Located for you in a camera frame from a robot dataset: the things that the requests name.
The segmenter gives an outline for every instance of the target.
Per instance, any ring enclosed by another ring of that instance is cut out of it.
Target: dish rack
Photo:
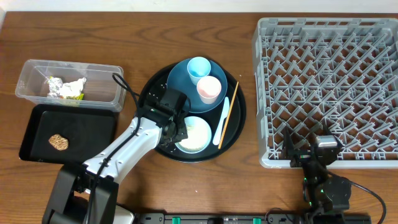
[[[398,167],[398,20],[263,18],[252,40],[259,160],[290,168],[323,125],[344,148],[328,168]]]

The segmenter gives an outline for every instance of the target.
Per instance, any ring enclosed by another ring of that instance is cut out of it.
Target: white cup
[[[199,80],[197,91],[202,102],[212,104],[221,92],[221,83],[216,77],[206,76]]]

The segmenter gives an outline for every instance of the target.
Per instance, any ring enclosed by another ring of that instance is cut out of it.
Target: plastic spoon
[[[223,130],[223,123],[224,123],[224,119],[228,115],[228,110],[229,110],[229,98],[226,97],[224,100],[224,106],[223,106],[223,111],[221,112],[220,121],[218,123],[216,133],[214,134],[214,138],[213,138],[214,145],[218,145],[220,143],[221,131]]]

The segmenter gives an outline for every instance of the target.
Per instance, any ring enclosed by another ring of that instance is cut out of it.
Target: blue cup
[[[199,80],[210,74],[210,62],[204,57],[194,57],[188,62],[188,73],[194,85],[197,85]]]

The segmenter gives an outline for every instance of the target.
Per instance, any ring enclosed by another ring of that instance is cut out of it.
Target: wooden table
[[[204,14],[136,12],[8,12],[0,34],[0,223],[41,223],[61,165],[19,160],[33,103],[14,90],[28,59],[119,65],[140,92],[159,69],[197,55],[217,60],[240,82],[247,118],[234,146],[207,162],[175,162],[155,151],[127,175],[118,202],[135,212],[266,213],[272,207],[301,210],[300,169],[265,169],[256,137],[256,88],[251,38],[262,17],[398,17],[382,14]],[[116,135],[135,107],[126,97]],[[387,204],[385,223],[397,223],[396,170],[336,170],[376,191]],[[376,223],[380,203],[353,188],[350,213]]]

